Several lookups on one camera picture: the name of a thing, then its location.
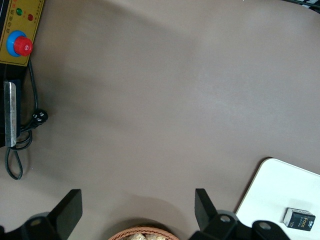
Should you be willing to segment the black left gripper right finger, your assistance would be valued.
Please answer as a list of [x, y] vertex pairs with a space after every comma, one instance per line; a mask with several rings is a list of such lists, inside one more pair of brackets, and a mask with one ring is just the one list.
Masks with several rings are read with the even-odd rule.
[[288, 240], [286, 233], [274, 222], [257, 220], [251, 227], [227, 210], [217, 210], [207, 192], [197, 188], [194, 214], [199, 227], [191, 240]]

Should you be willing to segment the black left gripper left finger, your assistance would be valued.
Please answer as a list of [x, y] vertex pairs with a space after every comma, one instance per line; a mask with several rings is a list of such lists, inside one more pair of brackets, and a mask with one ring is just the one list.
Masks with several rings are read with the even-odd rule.
[[72, 189], [46, 216], [34, 216], [15, 230], [5, 232], [2, 240], [67, 240], [83, 215], [82, 191]]

